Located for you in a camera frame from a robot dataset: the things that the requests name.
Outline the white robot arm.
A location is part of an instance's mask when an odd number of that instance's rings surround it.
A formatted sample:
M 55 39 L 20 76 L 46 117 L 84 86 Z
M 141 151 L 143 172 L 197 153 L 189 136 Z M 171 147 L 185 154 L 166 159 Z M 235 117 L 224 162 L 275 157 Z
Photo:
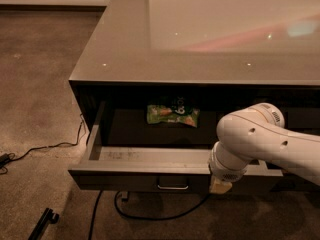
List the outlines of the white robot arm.
M 320 185 L 320 137 L 287 130 L 284 124 L 282 112 L 270 103 L 223 116 L 210 154 L 209 191 L 224 194 L 231 190 L 253 160 L 272 163 Z

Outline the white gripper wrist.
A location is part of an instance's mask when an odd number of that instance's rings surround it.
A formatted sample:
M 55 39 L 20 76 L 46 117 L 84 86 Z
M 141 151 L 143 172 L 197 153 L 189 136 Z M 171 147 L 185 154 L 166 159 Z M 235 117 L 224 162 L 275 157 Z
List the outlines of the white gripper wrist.
M 225 194 L 232 188 L 231 182 L 239 181 L 247 171 L 248 161 L 226 150 L 214 147 L 211 150 L 209 167 L 212 175 L 211 194 Z

